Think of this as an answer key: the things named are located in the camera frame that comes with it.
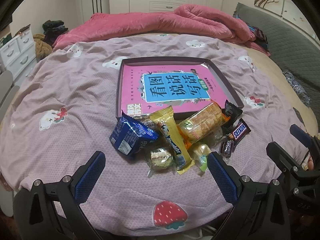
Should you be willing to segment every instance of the stuffed toy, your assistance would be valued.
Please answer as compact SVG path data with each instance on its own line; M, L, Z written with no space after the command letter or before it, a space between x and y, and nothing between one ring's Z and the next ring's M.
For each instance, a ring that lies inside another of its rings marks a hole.
M44 59L52 52L52 47L43 41L44 37L44 34L33 35L33 39L36 42L36 57L40 60Z

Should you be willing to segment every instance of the gray headboard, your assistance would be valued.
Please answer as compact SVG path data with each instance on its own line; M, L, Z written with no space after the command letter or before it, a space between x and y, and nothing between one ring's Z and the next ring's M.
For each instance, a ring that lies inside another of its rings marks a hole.
M320 50L289 24L263 11L238 3L235 13L268 38L270 58L289 70L311 97L311 109L320 126Z
M0 124L19 88L13 85L13 76L9 70L0 75Z

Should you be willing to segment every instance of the blue snack package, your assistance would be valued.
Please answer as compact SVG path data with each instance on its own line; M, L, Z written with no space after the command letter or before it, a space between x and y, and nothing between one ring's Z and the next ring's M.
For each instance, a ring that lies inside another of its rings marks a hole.
M117 150L132 156L142 150L148 142L156 140L158 136L155 131L122 112L109 139Z

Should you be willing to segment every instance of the pink book cover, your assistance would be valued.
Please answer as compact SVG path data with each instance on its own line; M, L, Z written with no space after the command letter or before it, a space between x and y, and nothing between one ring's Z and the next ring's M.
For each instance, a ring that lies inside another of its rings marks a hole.
M121 110L151 114L172 106L174 113L197 112L227 98L206 64L123 66Z

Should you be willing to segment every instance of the bedroom floor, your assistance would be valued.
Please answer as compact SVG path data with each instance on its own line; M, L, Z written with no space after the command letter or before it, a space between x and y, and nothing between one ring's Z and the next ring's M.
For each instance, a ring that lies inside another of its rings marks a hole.
M9 218L0 210L0 237L6 240L20 240L18 228L13 218Z

